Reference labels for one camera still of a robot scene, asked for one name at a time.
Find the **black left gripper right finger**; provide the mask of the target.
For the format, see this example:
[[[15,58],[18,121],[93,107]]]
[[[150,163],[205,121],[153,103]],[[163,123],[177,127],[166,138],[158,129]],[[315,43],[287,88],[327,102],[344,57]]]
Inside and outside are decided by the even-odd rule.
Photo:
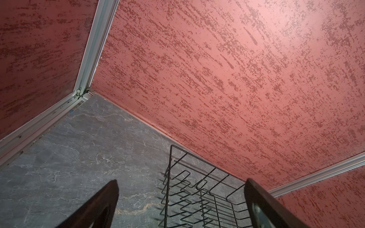
[[[253,179],[246,180],[244,195],[254,228],[308,227]]]

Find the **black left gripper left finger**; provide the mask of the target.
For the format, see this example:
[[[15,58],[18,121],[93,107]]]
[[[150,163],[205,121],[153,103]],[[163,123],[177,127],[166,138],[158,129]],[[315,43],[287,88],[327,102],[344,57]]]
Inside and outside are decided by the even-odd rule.
[[[111,180],[58,227],[110,228],[118,197],[117,180]]]

